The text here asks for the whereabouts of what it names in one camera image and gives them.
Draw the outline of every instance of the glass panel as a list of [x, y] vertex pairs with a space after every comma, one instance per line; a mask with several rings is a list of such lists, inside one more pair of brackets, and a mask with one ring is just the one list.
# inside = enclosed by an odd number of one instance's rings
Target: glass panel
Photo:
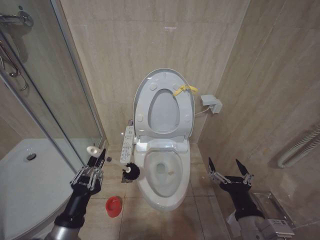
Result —
[[[34, 88], [28, 94], [28, 99], [36, 100], [31, 97], [37, 94]], [[59, 136], [58, 126], [54, 119], [46, 117], [49, 113], [45, 113], [40, 101], [38, 108]], [[67, 143], [62, 144], [68, 150]], [[72, 148], [68, 158], [75, 168], [81, 167]], [[74, 175], [64, 156], [0, 79], [0, 239], [23, 236], [55, 215], [71, 194], [69, 181]]]
[[[31, 16], [26, 24], [2, 24], [1, 31], [59, 127], [86, 163], [89, 159], [86, 146], [99, 145], [102, 135], [50, 1], [0, 0], [0, 5], [2, 14], [21, 15], [23, 11], [24, 16]], [[14, 79], [12, 84], [18, 89], [24, 81]], [[19, 94], [28, 98], [28, 90]], [[37, 105], [30, 102], [29, 105], [32, 111], [38, 111]], [[61, 135], [54, 138], [57, 143], [64, 141]]]

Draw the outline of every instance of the yellow tape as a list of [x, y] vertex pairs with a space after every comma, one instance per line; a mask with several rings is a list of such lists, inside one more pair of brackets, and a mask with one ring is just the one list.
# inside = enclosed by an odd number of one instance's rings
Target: yellow tape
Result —
[[175, 91], [172, 95], [173, 96], [177, 96], [179, 93], [181, 93], [182, 91], [186, 91], [190, 89], [190, 92], [192, 94], [196, 94], [198, 92], [198, 88], [194, 87], [194, 86], [190, 86], [190, 85], [182, 85], [181, 87], [179, 87], [179, 89], [177, 91]]

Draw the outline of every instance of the toilet brush handle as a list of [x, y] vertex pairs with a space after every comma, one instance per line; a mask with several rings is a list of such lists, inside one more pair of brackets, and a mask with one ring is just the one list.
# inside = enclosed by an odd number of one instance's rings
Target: toilet brush handle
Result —
[[[95, 158], [99, 157], [101, 152], [102, 152], [102, 150], [100, 148], [96, 147], [96, 146], [88, 146], [86, 148], [86, 151], [88, 152], [88, 154], [90, 154], [91, 156], [93, 156]], [[117, 160], [114, 160], [109, 156], [106, 159], [106, 161], [109, 162], [109, 163], [112, 161], [113, 164], [118, 165], [120, 168], [125, 170], [127, 173], [129, 173], [130, 170], [131, 170], [130, 167], [127, 167], [127, 166], [123, 165], [121, 162], [119, 162]]]
[[125, 170], [127, 173], [130, 172], [130, 167], [123, 165], [121, 162], [119, 162], [118, 160], [112, 159], [111, 157], [108, 156], [108, 158], [106, 159], [107, 162], [112, 162], [115, 165], [118, 165], [120, 168], [122, 168], [123, 170]]

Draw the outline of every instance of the bidet control panel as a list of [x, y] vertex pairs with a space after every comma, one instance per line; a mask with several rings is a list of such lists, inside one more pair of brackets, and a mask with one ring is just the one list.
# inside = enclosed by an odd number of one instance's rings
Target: bidet control panel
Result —
[[135, 129], [134, 126], [126, 126], [124, 139], [122, 144], [121, 156], [120, 156], [120, 163], [128, 164], [131, 160], [131, 155], [133, 151], [134, 145], [134, 138], [135, 138]]

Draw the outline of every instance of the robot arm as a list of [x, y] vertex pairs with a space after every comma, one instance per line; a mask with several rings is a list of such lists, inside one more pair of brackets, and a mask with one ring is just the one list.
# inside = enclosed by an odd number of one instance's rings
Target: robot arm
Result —
[[236, 159], [237, 166], [243, 177], [223, 176], [209, 157], [209, 177], [221, 189], [228, 192], [235, 207], [234, 217], [241, 228], [243, 240], [283, 240], [292, 238], [293, 231], [285, 220], [265, 219], [264, 214], [253, 202], [249, 190], [254, 177], [247, 168]]
[[54, 227], [44, 240], [78, 240], [80, 228], [85, 223], [85, 214], [90, 197], [101, 190], [102, 167], [106, 149], [97, 157], [90, 157], [70, 182], [73, 193], [61, 213], [54, 221]]

